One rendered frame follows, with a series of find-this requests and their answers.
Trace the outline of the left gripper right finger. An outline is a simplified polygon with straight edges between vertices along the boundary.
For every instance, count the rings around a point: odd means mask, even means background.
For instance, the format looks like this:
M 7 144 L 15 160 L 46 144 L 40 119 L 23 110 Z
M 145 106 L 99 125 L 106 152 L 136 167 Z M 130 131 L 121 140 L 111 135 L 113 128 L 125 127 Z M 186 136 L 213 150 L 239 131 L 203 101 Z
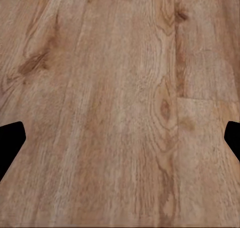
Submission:
M 225 129 L 224 139 L 240 161 L 240 123 L 229 121 Z

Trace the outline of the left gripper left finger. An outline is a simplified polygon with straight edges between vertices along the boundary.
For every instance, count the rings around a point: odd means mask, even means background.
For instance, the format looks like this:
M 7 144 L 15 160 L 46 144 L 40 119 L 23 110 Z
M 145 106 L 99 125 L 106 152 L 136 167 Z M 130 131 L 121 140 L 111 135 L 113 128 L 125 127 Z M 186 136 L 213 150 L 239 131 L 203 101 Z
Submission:
M 0 127 L 0 181 L 26 140 L 21 121 Z

